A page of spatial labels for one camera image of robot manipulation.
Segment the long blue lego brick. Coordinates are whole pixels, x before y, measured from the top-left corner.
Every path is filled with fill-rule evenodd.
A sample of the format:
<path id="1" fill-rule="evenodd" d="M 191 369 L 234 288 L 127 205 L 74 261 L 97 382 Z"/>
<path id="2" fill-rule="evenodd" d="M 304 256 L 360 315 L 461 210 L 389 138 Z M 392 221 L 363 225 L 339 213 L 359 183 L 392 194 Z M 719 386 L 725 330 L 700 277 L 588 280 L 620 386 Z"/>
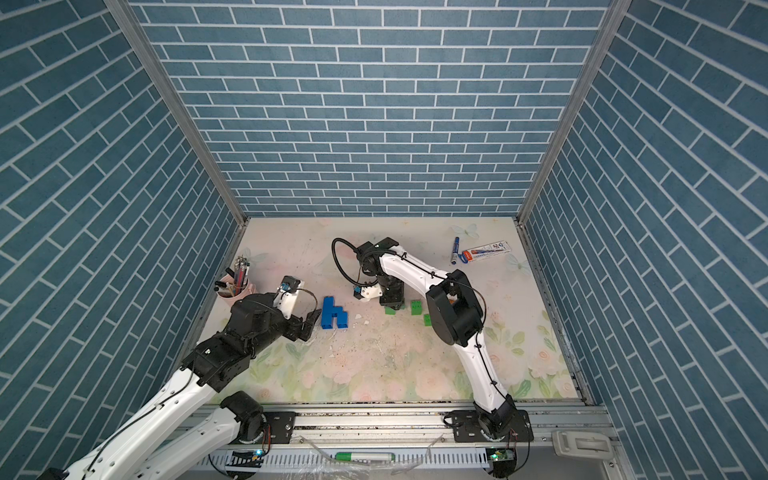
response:
<path id="1" fill-rule="evenodd" d="M 343 308 L 341 308 L 341 307 L 338 307 L 338 306 L 334 306 L 332 309 L 326 309 L 326 310 L 323 309 L 322 310 L 322 317 L 321 317 L 321 319 L 323 317 L 333 317 L 334 320 L 336 321 L 336 315 L 339 312 L 341 312 L 341 311 L 345 311 L 345 310 Z"/>

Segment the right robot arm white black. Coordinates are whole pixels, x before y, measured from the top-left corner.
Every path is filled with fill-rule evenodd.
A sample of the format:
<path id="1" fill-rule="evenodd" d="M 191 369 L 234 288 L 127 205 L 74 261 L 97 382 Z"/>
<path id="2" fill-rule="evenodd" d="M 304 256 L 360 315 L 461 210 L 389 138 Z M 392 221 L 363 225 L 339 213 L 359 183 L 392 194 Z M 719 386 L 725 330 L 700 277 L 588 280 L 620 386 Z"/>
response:
<path id="1" fill-rule="evenodd" d="M 350 282 L 362 297 L 402 297 L 406 286 L 423 295 L 433 331 L 453 347 L 467 375 L 478 423 L 490 440 L 533 440 L 527 413 L 495 372 L 484 336 L 486 306 L 467 276 L 460 270 L 447 272 L 412 256 L 397 241 L 387 237 L 365 242 L 353 249 L 362 274 L 375 280 Z"/>

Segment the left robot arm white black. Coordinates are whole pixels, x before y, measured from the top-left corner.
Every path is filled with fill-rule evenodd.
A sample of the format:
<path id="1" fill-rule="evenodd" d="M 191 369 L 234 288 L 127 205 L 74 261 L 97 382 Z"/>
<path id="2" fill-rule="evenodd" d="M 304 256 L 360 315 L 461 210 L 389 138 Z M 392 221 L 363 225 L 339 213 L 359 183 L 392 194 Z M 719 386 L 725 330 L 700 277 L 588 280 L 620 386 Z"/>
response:
<path id="1" fill-rule="evenodd" d="M 225 328 L 200 342 L 161 390 L 123 426 L 70 466 L 50 467 L 43 479 L 176 479 L 215 450 L 239 442 L 267 447 L 272 430 L 263 407 L 237 391 L 197 426 L 170 435 L 246 371 L 280 338 L 310 339 L 320 308 L 294 315 L 294 293 L 250 294 L 236 301 Z"/>

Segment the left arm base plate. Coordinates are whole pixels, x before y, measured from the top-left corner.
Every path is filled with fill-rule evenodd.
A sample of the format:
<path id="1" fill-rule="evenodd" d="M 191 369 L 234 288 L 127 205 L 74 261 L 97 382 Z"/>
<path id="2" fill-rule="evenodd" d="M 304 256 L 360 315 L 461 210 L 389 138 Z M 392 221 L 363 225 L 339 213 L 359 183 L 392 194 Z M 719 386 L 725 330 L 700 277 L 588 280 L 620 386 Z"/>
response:
<path id="1" fill-rule="evenodd" d="M 294 411 L 267 411 L 264 417 L 264 445 L 287 445 L 291 442 L 297 413 Z"/>

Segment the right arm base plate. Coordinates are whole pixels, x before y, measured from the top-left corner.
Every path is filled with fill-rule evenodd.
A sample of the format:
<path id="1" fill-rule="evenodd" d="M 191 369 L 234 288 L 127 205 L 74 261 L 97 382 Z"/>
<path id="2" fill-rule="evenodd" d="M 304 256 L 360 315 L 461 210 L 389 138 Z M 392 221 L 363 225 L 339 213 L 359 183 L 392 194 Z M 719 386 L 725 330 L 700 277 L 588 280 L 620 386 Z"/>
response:
<path id="1" fill-rule="evenodd" d="M 456 443 L 531 442 L 534 434 L 528 412 L 515 410 L 500 421 L 475 410 L 454 410 L 443 416 Z"/>

